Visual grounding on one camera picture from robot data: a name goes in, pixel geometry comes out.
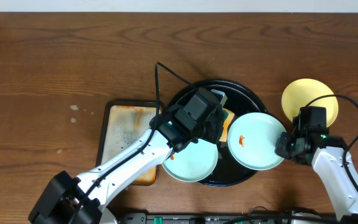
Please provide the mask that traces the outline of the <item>yellow green scrub sponge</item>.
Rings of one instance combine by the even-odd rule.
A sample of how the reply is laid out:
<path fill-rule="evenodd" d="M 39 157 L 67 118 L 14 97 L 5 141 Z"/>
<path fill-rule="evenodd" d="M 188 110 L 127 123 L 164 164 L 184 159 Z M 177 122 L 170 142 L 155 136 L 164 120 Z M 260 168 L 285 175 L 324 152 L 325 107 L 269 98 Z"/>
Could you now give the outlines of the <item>yellow green scrub sponge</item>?
<path fill-rule="evenodd" d="M 228 110 L 223 108 L 223 115 L 224 115 L 224 122 L 223 122 L 223 131 L 222 131 L 222 135 L 219 139 L 220 142 L 226 142 L 227 141 L 227 135 L 228 135 L 228 130 L 229 130 L 229 126 L 231 125 L 235 114 Z"/>

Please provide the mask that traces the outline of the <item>yellow plate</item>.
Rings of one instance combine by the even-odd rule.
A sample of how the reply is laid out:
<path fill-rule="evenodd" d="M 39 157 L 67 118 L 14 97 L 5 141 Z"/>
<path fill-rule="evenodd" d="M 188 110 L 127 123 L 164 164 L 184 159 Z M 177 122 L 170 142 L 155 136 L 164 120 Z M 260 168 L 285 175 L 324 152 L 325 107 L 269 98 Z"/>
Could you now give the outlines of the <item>yellow plate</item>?
<path fill-rule="evenodd" d="M 302 78 L 291 82 L 282 93 L 282 109 L 286 117 L 292 121 L 300 112 L 300 108 L 306 106 L 317 97 L 324 95 L 333 95 L 333 91 L 324 83 L 310 79 Z M 334 96 L 315 101 L 311 106 L 326 108 L 327 127 L 335 122 L 339 105 Z"/>

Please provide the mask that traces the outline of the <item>light blue plate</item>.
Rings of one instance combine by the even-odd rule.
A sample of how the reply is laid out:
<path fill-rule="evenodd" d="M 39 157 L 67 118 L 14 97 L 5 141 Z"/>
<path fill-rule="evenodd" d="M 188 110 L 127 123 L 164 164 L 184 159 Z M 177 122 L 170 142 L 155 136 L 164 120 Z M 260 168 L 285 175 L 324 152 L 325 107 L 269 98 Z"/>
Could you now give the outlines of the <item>light blue plate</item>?
<path fill-rule="evenodd" d="M 198 182 L 209 176 L 218 163 L 218 147 L 199 140 L 180 152 L 175 152 L 162 167 L 173 178 L 182 182 Z"/>
<path fill-rule="evenodd" d="M 233 158 L 252 170 L 269 170 L 284 158 L 276 155 L 275 145 L 286 130 L 281 122 L 265 113 L 247 113 L 229 128 L 227 145 Z"/>

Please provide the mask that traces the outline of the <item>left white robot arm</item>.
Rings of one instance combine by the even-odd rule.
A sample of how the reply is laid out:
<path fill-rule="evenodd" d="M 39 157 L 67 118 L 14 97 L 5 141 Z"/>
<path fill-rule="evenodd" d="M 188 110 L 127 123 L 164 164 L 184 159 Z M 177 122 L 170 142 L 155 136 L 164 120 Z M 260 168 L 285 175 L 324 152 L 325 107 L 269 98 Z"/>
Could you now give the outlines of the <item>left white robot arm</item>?
<path fill-rule="evenodd" d="M 150 122 L 141 137 L 107 162 L 72 178 L 66 171 L 47 184 L 29 214 L 31 223 L 99 223 L 111 200 L 138 176 L 167 160 L 189 143 L 217 144 L 224 111 L 173 105 Z"/>

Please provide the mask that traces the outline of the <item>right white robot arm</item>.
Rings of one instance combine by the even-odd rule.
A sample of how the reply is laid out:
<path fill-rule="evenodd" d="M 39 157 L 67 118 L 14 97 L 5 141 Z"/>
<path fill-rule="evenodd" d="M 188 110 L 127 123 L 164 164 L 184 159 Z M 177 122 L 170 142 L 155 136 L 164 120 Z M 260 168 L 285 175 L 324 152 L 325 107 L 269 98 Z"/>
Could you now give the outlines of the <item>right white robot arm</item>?
<path fill-rule="evenodd" d="M 324 184 L 336 218 L 358 218 L 358 173 L 343 138 L 327 133 L 279 134 L 276 155 L 311 166 Z"/>

